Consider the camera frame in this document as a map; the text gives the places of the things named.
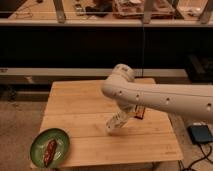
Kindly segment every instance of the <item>ceramic plate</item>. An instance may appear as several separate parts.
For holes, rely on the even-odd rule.
[[[48,129],[36,137],[30,148],[31,160],[37,167],[45,167],[43,163],[44,151],[53,139],[57,141],[57,148],[54,159],[48,168],[57,167],[65,159],[70,145],[69,136],[61,129]]]

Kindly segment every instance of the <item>wire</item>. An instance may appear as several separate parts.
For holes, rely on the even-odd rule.
[[[177,10],[176,7],[174,6],[175,0],[172,0],[171,4],[172,4],[172,8],[174,8],[174,10],[175,10],[175,11],[172,12],[172,19],[174,20],[175,19],[175,13],[176,13],[176,10]]]
[[[211,164],[213,164],[213,161],[209,159],[209,156],[212,154],[212,146],[210,144],[209,145],[209,152],[206,154],[203,151],[203,148],[201,146],[201,144],[197,144],[198,147],[200,148],[202,154],[204,155],[203,157],[193,161],[191,164],[189,164],[189,166],[187,168],[184,167],[183,162],[182,161],[178,161],[179,163],[179,167],[180,167],[180,171],[196,171],[195,169],[192,168],[192,166],[194,166],[196,163],[206,159],[207,161],[209,161]]]
[[[30,5],[28,5],[28,6],[25,6],[25,5],[23,5],[21,8],[19,8],[14,14],[16,15],[16,18],[19,18],[19,16],[20,15],[28,15],[28,16],[25,16],[25,17],[22,17],[22,18],[32,18],[33,17],[33,13],[32,13],[32,11],[31,11],[31,9],[30,9],[30,7],[33,7],[33,6],[36,6],[36,5],[38,5],[38,4],[40,4],[39,2],[35,2],[35,3],[33,3],[33,4],[30,4]]]
[[[208,144],[208,145],[209,145],[209,148],[210,148],[211,153],[212,153],[212,146],[211,146],[210,144]],[[203,148],[202,148],[201,145],[199,145],[199,148],[200,148],[201,152],[203,153],[203,155],[206,157],[206,160],[208,160],[209,163],[213,164],[213,160],[211,160],[211,159],[209,158],[209,156],[210,156],[211,154],[210,154],[209,156],[207,156],[206,153],[203,151]]]
[[[143,16],[141,17],[141,24],[142,24],[142,57],[141,57],[141,77],[144,77],[144,63],[145,63],[145,43],[146,43],[146,38],[145,38],[145,27],[143,23]]]

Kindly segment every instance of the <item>wooden tabletop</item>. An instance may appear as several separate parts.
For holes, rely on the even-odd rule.
[[[137,79],[154,83],[153,79]],[[54,82],[40,132],[65,130],[70,153],[59,167],[130,164],[182,159],[182,152],[166,113],[148,109],[143,120],[131,118],[113,135],[106,121],[119,109],[101,93],[102,80]]]

